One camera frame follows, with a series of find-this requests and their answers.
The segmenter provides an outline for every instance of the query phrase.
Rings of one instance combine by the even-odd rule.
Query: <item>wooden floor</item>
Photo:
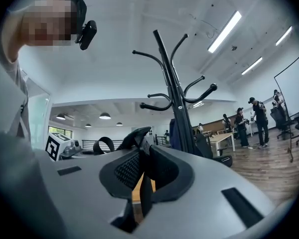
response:
[[[292,126],[292,132],[297,135],[299,130]],[[292,140],[293,163],[287,149],[290,139],[277,139],[278,129],[269,130],[268,147],[258,149],[258,134],[248,137],[249,144],[255,149],[240,147],[240,140],[235,140],[236,151],[229,146],[223,155],[233,156],[232,169],[260,188],[274,204],[279,205],[287,199],[294,198],[299,191],[299,146],[296,139]]]

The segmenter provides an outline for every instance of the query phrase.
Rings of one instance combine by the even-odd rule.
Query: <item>jeans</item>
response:
[[[268,137],[268,123],[266,120],[258,120],[256,121],[257,123],[257,128],[258,128],[258,137],[259,137],[259,143],[260,145],[264,145],[269,141]],[[265,142],[263,140],[263,129],[265,132]]]
[[[245,129],[240,129],[238,132],[239,132],[239,138],[240,138],[241,146],[242,147],[243,146],[249,146],[246,130]]]

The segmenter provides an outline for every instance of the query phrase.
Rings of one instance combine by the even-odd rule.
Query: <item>black slot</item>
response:
[[[72,166],[72,167],[68,167],[68,168],[58,170],[58,173],[59,173],[60,176],[63,176],[63,175],[66,175],[66,174],[69,174],[69,173],[74,173],[74,172],[77,172],[77,171],[80,171],[80,170],[81,170],[81,168],[76,165],[76,166]]]
[[[247,228],[252,227],[264,218],[236,188],[222,190],[221,193]]]

